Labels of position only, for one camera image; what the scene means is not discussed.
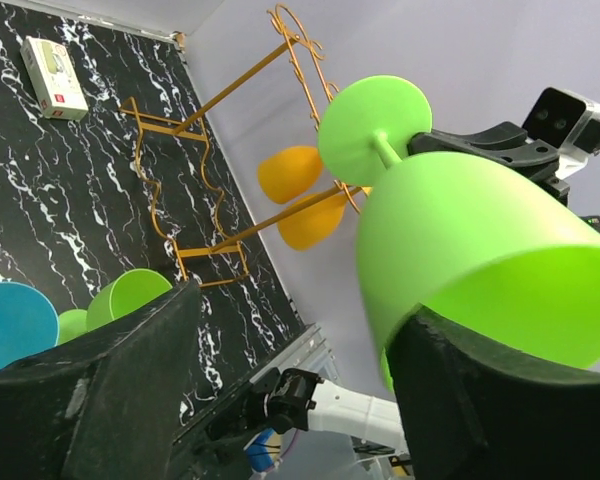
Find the light blue wine glass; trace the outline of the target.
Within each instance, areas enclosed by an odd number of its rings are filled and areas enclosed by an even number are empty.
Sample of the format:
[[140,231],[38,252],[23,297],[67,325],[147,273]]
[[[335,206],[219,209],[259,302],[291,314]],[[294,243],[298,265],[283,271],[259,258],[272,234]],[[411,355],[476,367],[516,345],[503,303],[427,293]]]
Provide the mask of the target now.
[[58,314],[39,290],[0,282],[0,369],[56,346]]

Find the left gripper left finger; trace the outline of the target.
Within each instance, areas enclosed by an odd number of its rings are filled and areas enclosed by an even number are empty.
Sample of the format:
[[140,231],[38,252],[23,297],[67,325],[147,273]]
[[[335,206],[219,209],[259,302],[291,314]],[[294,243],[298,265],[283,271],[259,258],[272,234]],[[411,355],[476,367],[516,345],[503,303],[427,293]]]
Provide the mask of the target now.
[[0,479],[163,479],[201,314],[181,283],[0,370]]

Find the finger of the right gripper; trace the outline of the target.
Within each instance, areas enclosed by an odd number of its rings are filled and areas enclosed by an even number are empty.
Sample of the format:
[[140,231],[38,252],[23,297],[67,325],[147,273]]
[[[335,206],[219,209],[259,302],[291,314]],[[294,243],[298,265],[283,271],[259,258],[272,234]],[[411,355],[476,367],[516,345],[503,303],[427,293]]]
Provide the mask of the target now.
[[474,134],[434,129],[416,134],[407,145],[410,155],[439,151],[475,155],[523,175],[552,175],[560,159],[555,147],[543,140],[531,140],[524,128],[509,121]]

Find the pale green wine glass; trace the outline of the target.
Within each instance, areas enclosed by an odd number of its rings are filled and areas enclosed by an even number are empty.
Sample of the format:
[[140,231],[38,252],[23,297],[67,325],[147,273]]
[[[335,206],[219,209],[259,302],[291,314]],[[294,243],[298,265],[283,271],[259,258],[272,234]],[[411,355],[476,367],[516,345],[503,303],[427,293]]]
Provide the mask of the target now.
[[326,108],[317,145],[337,179],[367,187],[360,291],[384,380],[419,308],[544,360],[600,360],[600,233],[514,170],[468,153],[411,154],[432,127],[423,92],[391,75],[356,81]]

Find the yellow wine glass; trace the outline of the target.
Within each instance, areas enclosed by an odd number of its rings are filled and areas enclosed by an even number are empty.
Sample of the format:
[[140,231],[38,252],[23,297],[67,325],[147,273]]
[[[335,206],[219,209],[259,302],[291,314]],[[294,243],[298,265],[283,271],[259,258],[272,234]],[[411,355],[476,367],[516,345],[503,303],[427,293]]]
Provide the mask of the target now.
[[344,188],[337,193],[304,208],[277,222],[278,232],[292,249],[305,251],[330,236],[341,223],[347,205],[360,212],[353,196],[363,192],[371,193],[371,187]]
[[309,190],[319,179],[323,163],[314,146],[292,146],[264,160],[257,169],[263,193],[276,204],[286,204]]

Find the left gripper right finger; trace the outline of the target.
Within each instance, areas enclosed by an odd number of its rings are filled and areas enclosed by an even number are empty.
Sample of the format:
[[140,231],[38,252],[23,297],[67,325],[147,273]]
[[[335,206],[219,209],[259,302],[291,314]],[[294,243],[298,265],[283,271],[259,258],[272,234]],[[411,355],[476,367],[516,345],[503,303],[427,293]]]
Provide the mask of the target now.
[[386,350],[418,479],[600,479],[600,373],[422,307]]

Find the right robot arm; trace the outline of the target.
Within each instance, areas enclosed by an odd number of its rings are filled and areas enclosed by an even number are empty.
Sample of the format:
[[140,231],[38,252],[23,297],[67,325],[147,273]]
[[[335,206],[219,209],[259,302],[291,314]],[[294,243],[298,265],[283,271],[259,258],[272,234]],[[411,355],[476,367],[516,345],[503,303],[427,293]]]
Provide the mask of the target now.
[[[504,165],[545,187],[557,178],[557,147],[510,122],[476,134],[434,130],[402,141],[409,154],[461,152]],[[269,369],[220,412],[208,414],[180,439],[196,455],[233,457],[245,450],[262,461],[273,451],[269,434],[289,430],[326,431],[407,453],[396,403],[344,389],[317,373],[297,368]]]

